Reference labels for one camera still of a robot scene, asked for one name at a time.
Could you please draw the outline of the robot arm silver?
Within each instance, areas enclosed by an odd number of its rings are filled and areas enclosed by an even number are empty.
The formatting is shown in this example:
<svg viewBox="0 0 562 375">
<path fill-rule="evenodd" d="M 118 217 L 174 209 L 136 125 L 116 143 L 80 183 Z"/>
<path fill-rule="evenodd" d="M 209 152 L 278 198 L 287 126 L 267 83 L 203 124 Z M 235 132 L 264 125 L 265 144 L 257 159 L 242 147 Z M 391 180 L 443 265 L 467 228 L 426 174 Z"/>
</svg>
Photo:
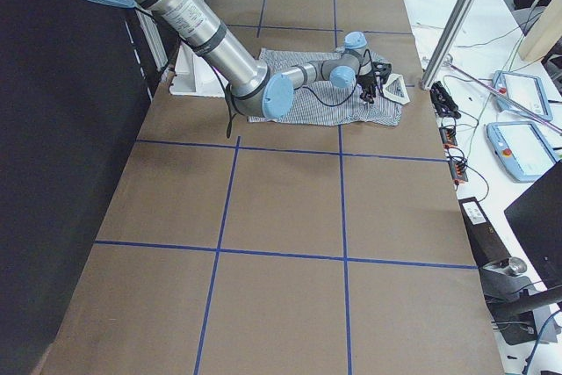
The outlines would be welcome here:
<svg viewBox="0 0 562 375">
<path fill-rule="evenodd" d="M 228 81 L 226 101 L 241 115 L 279 119 L 293 104 L 295 90 L 319 81 L 337 88 L 359 83 L 367 93 L 382 87 L 386 77 L 374 64 L 361 32 L 349 33 L 339 57 L 310 61 L 273 72 L 251 56 L 204 0 L 87 0 L 119 8 L 140 6 L 166 21 L 194 54 Z"/>
</svg>

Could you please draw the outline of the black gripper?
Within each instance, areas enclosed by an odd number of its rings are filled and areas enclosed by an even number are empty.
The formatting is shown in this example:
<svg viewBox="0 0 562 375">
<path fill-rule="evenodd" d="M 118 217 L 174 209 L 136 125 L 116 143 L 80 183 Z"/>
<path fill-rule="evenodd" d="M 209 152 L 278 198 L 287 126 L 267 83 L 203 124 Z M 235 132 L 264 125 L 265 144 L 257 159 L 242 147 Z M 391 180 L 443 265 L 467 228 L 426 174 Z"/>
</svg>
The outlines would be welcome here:
<svg viewBox="0 0 562 375">
<path fill-rule="evenodd" d="M 357 82 L 363 89 L 361 94 L 363 101 L 373 104 L 376 98 L 374 88 L 382 88 L 387 83 L 390 74 L 391 64 L 381 61 L 372 61 L 366 70 L 361 70 Z"/>
</svg>

